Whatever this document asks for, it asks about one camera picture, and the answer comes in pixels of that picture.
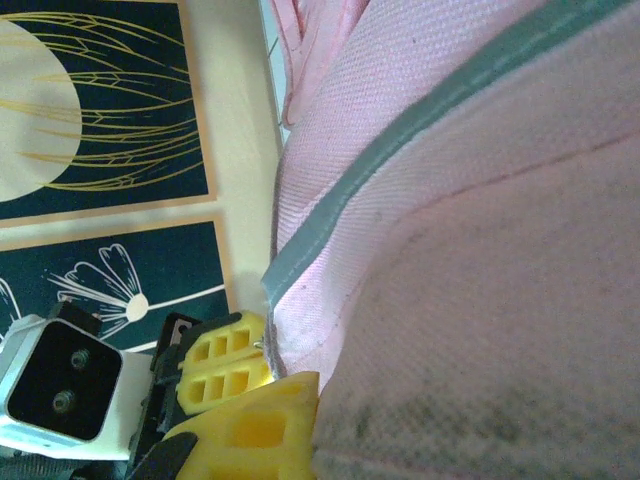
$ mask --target yellow 3d printed part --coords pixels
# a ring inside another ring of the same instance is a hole
[[[271,383],[273,377],[261,355],[182,375],[178,403],[187,415],[202,413],[241,393]]]
[[[174,427],[198,443],[177,480],[307,480],[318,373],[302,372],[234,397]]]
[[[262,351],[254,344],[262,340],[264,326],[264,318],[242,312],[242,318],[237,322],[203,333],[185,356],[183,375],[210,371],[219,365],[261,356]]]

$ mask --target white line drawing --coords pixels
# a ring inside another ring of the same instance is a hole
[[[114,322],[100,334],[108,338],[129,324],[142,320],[151,310],[177,305],[224,290],[224,283],[165,302],[149,304],[138,273],[127,250],[119,243],[98,249],[104,266],[78,262],[64,276],[52,274],[51,283],[62,287],[58,301],[71,300],[85,311],[98,314],[103,322]]]
[[[11,323],[22,318],[20,309],[13,296],[11,287],[6,280],[0,277],[0,319],[8,318]],[[0,334],[0,342],[4,340],[4,335]]]

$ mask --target poster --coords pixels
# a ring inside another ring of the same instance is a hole
[[[229,313],[225,249],[215,220],[64,238],[0,251],[0,334],[24,315],[70,300],[102,321],[100,338],[151,351],[171,312]]]
[[[182,3],[3,0],[0,226],[215,198]]]

